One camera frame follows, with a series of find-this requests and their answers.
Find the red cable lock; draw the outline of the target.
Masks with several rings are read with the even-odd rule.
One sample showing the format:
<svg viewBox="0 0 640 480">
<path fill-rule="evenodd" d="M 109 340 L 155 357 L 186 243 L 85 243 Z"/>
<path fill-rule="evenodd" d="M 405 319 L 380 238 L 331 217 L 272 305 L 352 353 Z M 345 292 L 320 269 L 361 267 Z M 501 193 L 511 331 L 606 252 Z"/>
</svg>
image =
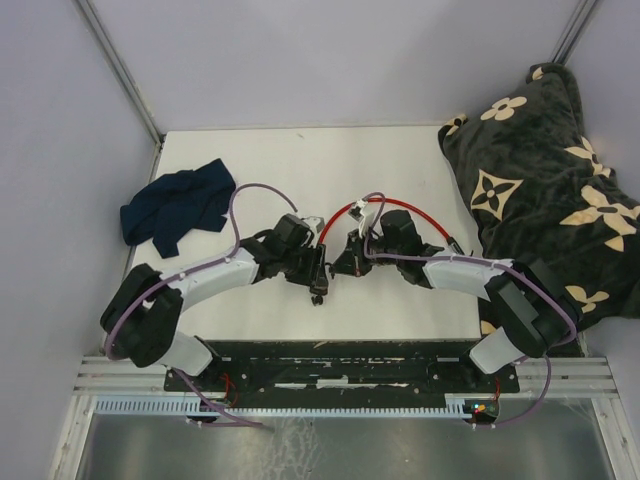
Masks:
<svg viewBox="0 0 640 480">
<path fill-rule="evenodd" d="M 461 246 L 459 245 L 459 243 L 457 242 L 457 240 L 450 235 L 445 229 L 444 227 L 438 223 L 434 218 L 432 218 L 429 214 L 427 214 L 426 212 L 424 212 L 423 210 L 419 209 L 418 207 L 401 201 L 401 200 L 397 200 L 394 198 L 390 198 L 387 197 L 386 198 L 386 203 L 390 204 L 390 205 L 394 205 L 394 206 L 398 206 L 398 207 L 402 207 L 406 210 L 409 210 L 410 212 L 417 214 L 418 216 L 420 216 L 421 218 L 423 218 L 424 220 L 426 220 L 432 227 L 434 227 L 439 233 L 440 235 L 445 239 L 447 245 L 450 247 L 450 249 L 457 254 L 463 255 L 464 252 L 461 248 Z M 354 206 L 354 203 L 351 204 L 347 204 L 345 206 L 343 206 L 340 210 L 338 210 L 327 222 L 327 224 L 325 225 L 325 227 L 323 228 L 322 232 L 320 233 L 319 239 L 318 239 L 318 243 L 319 244 L 324 244 L 325 243 L 325 238 L 327 236 L 327 234 L 329 233 L 329 231 L 331 230 L 332 226 L 334 225 L 334 223 L 345 213 L 347 213 L 352 207 Z"/>
</svg>

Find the orange padlock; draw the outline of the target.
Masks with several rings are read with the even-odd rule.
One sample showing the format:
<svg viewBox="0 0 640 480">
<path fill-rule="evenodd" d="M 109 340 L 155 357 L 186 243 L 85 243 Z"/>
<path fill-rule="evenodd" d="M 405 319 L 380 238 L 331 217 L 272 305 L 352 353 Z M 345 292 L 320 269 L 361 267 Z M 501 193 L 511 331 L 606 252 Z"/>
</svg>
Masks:
<svg viewBox="0 0 640 480">
<path fill-rule="evenodd" d="M 311 295 L 311 302 L 313 306 L 321 306 L 324 303 L 325 297 L 328 294 L 327 287 L 313 286 L 309 288 Z"/>
</svg>

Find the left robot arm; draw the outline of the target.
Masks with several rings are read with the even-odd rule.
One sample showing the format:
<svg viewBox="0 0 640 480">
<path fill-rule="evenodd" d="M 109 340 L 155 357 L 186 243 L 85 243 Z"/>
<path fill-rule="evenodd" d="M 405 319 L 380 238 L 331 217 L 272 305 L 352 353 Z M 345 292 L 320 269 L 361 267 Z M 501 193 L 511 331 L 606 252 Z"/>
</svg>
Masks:
<svg viewBox="0 0 640 480">
<path fill-rule="evenodd" d="M 213 296 L 279 274 L 308 288 L 313 305 L 322 304 L 329 287 L 326 247 L 315 238 L 324 226 L 321 217 L 286 214 L 274 228 L 200 263 L 167 272 L 135 266 L 100 319 L 107 357 L 139 368 L 180 370 L 198 389 L 212 389 L 221 378 L 217 355 L 204 341 L 178 331 L 180 316 Z"/>
</svg>

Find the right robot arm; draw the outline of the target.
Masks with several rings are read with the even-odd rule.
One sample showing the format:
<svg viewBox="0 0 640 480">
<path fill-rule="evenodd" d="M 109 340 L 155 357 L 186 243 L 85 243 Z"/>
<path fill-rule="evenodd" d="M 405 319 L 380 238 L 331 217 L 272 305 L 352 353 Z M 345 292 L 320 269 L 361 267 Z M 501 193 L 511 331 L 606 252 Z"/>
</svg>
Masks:
<svg viewBox="0 0 640 480">
<path fill-rule="evenodd" d="M 473 346 L 458 368 L 467 389 L 481 391 L 495 372 L 524 358 L 541 358 L 573 341 L 580 307 L 536 257 L 489 260 L 423 242 L 405 210 L 375 213 L 364 203 L 347 210 L 358 226 L 334 261 L 334 274 L 361 277 L 393 265 L 411 285 L 451 290 L 487 302 L 498 325 Z"/>
</svg>

